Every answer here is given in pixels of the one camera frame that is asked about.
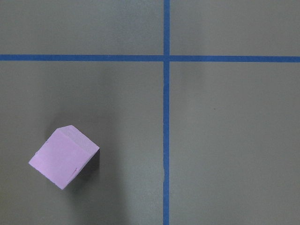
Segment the pink foam block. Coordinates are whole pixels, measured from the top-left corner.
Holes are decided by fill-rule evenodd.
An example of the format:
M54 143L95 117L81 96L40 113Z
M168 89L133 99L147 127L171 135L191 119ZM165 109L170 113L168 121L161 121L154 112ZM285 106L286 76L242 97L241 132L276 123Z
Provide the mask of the pink foam block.
M99 147L73 125L56 129L29 165L63 190L98 152Z

